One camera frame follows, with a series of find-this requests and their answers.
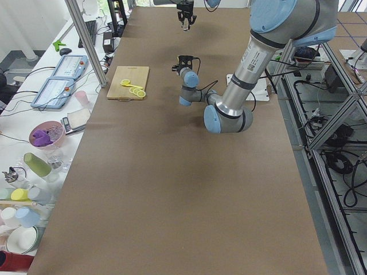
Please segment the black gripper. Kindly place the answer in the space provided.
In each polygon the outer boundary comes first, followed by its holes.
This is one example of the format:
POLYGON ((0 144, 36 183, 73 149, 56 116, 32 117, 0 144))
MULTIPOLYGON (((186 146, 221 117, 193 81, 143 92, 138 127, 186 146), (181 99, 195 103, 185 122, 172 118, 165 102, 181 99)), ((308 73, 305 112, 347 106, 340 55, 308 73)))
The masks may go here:
POLYGON ((184 16, 191 16, 188 18, 188 29, 195 23, 197 16, 193 15, 194 2, 193 1, 179 1, 176 4, 178 9, 178 20, 182 22, 184 20, 184 16))
POLYGON ((188 65, 177 65, 171 67, 171 71, 177 72, 177 75, 182 75, 186 70, 191 70, 191 67, 188 65))

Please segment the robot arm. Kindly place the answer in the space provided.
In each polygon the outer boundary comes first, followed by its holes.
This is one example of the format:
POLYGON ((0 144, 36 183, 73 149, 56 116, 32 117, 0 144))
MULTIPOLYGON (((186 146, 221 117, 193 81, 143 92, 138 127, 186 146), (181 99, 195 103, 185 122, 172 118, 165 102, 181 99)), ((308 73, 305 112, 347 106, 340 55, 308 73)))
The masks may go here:
MULTIPOLYGON (((204 6, 207 11, 214 12, 219 4, 220 0, 214 0, 214 1, 204 1, 204 6)), ((194 14, 194 1, 161 1, 161 0, 153 0, 153 4, 158 5, 168 5, 173 4, 176 5, 177 8, 177 14, 178 14, 178 20, 181 23, 181 27, 183 31, 187 32, 190 30, 190 27, 194 25, 197 16, 194 14)))
POLYGON ((251 6, 247 49, 223 95, 197 89, 199 79, 189 64, 193 57, 178 56, 178 64, 172 70, 183 80, 180 104, 206 102, 204 124, 211 133, 245 131, 253 122, 253 114, 244 102, 275 52, 289 41, 299 47, 332 40, 337 30, 337 13, 338 1, 255 1, 251 6))

